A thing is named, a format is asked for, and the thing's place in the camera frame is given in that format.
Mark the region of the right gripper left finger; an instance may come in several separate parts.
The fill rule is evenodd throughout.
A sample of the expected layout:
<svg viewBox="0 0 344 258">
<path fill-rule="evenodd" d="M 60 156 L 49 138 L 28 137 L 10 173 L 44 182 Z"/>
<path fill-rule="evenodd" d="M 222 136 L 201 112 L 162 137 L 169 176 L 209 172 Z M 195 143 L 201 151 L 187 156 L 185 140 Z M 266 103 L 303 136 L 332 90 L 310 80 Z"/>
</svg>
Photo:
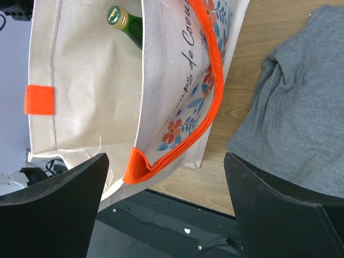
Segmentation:
<svg viewBox="0 0 344 258">
<path fill-rule="evenodd" d="M 1 196 L 1 257 L 86 257 L 109 159 Z"/>
</svg>

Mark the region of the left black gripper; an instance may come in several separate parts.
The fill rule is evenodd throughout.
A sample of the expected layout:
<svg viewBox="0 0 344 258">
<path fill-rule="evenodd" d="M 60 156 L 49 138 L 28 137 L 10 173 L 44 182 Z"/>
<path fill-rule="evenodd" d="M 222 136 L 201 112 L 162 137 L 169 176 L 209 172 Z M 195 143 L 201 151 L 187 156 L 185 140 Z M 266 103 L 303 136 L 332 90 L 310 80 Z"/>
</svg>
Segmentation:
<svg viewBox="0 0 344 258">
<path fill-rule="evenodd" d="M 32 19 L 34 0 L 1 0 L 1 30 L 6 25 L 7 16 L 13 20 L 29 22 Z"/>
</svg>

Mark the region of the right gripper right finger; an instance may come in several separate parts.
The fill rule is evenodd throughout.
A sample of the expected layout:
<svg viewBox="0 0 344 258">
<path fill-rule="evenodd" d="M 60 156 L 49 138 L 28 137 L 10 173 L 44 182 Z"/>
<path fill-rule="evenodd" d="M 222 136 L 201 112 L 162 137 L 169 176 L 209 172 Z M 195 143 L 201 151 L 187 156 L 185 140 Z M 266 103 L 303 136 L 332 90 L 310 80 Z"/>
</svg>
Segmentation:
<svg viewBox="0 0 344 258">
<path fill-rule="evenodd" d="M 245 257 L 343 257 L 343 199 L 308 190 L 234 153 L 226 180 Z"/>
</svg>

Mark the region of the beige canvas tote bag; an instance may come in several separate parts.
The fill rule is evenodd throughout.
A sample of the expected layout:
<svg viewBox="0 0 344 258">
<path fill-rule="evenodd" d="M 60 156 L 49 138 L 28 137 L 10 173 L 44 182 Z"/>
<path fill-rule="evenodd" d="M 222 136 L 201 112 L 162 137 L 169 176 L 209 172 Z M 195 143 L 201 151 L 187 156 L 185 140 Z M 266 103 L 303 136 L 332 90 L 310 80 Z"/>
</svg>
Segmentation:
<svg viewBox="0 0 344 258">
<path fill-rule="evenodd" d="M 35 1 L 29 160 L 110 165 L 101 210 L 202 164 L 248 1 Z M 142 49 L 107 22 L 143 22 Z"/>
</svg>

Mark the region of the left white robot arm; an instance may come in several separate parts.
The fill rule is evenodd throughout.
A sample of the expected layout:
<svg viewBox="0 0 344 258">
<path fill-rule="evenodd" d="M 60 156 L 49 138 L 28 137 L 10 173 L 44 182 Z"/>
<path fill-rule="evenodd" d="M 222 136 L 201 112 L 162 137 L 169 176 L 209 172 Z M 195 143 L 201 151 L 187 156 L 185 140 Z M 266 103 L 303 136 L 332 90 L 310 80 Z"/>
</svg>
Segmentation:
<svg viewBox="0 0 344 258">
<path fill-rule="evenodd" d="M 67 171 L 60 159 L 27 160 L 30 137 L 22 101 L 33 3 L 1 1 L 1 195 Z"/>
</svg>

